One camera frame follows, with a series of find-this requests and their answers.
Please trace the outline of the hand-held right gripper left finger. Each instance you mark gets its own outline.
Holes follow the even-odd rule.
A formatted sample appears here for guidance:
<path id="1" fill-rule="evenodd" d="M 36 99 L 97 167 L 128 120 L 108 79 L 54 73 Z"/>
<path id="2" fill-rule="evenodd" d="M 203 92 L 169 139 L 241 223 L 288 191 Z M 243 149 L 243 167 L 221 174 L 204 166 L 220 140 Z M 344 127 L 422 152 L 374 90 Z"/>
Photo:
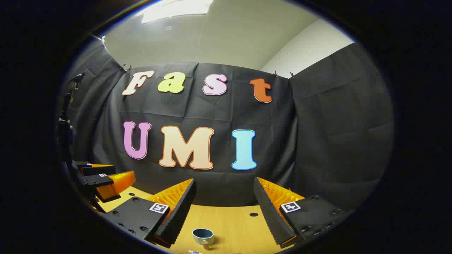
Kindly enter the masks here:
<path id="1" fill-rule="evenodd" d="M 147 199 L 132 197 L 105 218 L 141 240 L 170 248 L 182 230 L 196 190 L 195 180 L 189 179 Z"/>

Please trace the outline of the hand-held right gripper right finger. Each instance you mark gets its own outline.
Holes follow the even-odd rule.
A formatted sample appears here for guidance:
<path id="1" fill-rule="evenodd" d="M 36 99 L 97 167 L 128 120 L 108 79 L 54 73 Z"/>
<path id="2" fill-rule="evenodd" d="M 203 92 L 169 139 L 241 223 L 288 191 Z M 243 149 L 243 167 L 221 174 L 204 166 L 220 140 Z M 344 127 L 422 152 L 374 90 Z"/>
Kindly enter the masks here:
<path id="1" fill-rule="evenodd" d="M 310 243 L 351 214 L 320 195 L 303 197 L 261 177 L 255 177 L 253 190 L 267 227 L 282 248 Z"/>

